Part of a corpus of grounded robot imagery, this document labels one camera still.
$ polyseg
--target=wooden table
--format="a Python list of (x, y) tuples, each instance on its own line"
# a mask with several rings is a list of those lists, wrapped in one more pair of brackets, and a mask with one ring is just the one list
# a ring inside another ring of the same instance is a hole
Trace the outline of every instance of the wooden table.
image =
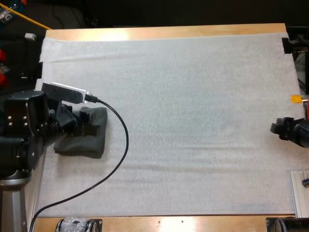
[[(284, 24), (163, 28), (48, 30), (46, 36), (70, 41), (125, 41), (286, 32)], [(265, 232), (266, 215), (103, 217), (104, 232)], [(60, 218), (38, 218), (35, 232), (54, 232)]]

